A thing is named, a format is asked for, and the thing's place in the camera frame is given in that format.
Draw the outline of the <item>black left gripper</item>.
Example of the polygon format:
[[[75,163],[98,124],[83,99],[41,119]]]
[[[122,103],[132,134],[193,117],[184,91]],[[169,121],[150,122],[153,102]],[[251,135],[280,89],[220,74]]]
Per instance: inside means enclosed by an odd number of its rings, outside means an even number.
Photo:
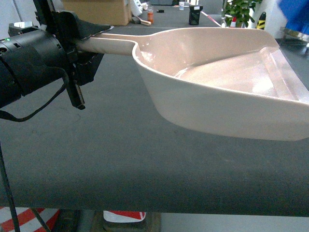
[[[79,110],[83,110],[85,109],[84,98],[81,89],[78,86],[83,86],[94,81],[95,74],[104,54],[93,52],[77,53],[75,45],[69,42],[69,39],[67,39],[64,35],[60,21],[56,18],[58,11],[55,10],[53,2],[51,0],[35,0],[34,5],[39,24],[41,26],[46,26],[45,30],[57,38],[66,53],[68,63],[67,73],[69,77],[67,92],[72,106]],[[93,24],[84,20],[79,20],[77,24],[76,38],[85,40],[91,36],[95,36],[112,29],[112,25]]]

